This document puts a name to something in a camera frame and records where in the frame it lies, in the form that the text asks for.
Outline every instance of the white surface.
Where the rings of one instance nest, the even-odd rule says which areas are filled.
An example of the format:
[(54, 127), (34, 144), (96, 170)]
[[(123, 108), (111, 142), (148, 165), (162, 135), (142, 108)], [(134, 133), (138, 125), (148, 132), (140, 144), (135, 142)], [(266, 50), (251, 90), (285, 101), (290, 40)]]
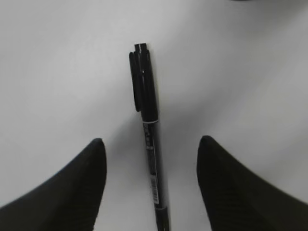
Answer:
[(154, 231), (128, 53), (148, 42), (174, 231), (209, 231), (195, 167), (212, 135), (308, 202), (306, 0), (0, 1), (0, 205), (95, 137), (108, 174), (96, 231)]

